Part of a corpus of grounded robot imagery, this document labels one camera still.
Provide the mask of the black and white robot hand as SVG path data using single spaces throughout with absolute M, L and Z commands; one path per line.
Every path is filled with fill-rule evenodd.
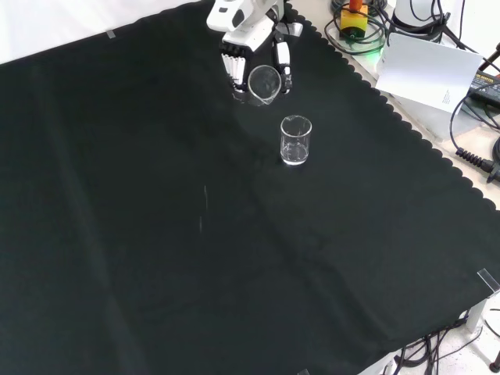
M 223 36 L 220 55 L 238 101 L 269 105 L 279 94 L 291 90 L 291 53 L 285 38 L 297 37 L 301 32 L 300 23 L 288 23 L 271 9 L 257 23 Z M 272 48 L 273 64 L 253 67 L 254 55 L 267 45 Z

